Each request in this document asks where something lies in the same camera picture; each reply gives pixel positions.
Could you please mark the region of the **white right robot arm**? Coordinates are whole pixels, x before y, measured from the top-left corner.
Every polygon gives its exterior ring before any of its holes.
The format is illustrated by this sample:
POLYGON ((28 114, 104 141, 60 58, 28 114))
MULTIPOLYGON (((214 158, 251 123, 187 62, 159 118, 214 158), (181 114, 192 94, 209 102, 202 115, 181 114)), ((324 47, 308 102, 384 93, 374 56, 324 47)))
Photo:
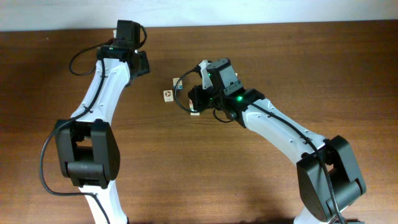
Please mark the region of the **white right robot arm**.
POLYGON ((222 111, 226 123, 235 121, 262 136, 295 165, 304 208, 294 223, 347 223, 341 213, 366 193, 366 184, 345 138, 314 133, 260 91, 246 89, 228 58, 203 60, 193 72, 202 83, 188 93, 192 112, 222 111))

